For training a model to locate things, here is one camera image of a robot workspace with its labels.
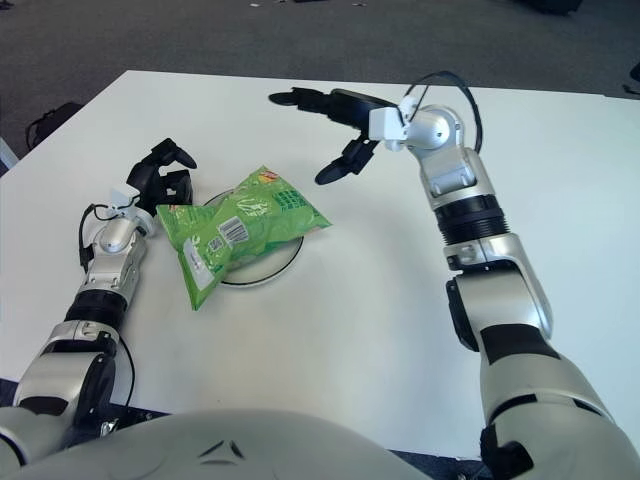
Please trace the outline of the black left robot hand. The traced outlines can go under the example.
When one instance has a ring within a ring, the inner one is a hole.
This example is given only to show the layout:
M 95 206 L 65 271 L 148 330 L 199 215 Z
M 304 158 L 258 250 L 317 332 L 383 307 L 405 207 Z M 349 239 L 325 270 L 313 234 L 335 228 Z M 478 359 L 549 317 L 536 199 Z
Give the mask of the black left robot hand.
M 135 205 L 155 217 L 158 205 L 193 204 L 190 171 L 196 168 L 195 160 L 166 138 L 134 165 L 126 183 L 139 191 Z

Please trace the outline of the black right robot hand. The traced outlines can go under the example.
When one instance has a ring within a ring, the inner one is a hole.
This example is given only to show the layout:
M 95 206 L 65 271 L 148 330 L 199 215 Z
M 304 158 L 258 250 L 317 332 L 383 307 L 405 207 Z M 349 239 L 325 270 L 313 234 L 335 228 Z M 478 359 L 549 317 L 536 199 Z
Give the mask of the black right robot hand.
M 327 185 L 349 174 L 358 175 L 379 144 L 369 138 L 369 112 L 396 107 L 387 100 L 345 89 L 333 89 L 325 94 L 314 89 L 293 87 L 289 92 L 272 93 L 268 98 L 274 104 L 322 114 L 335 123 L 359 131 L 359 136 L 344 147 L 341 155 L 316 175 L 315 183 L 318 185 Z

